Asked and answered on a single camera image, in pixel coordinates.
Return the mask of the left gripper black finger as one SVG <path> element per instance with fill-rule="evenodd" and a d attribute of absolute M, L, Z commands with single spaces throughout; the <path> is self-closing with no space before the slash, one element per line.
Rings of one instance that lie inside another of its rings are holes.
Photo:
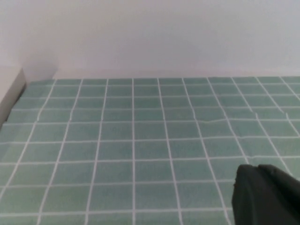
<path fill-rule="evenodd" d="M 237 225 L 298 225 L 300 182 L 273 165 L 240 165 L 232 210 Z"/>

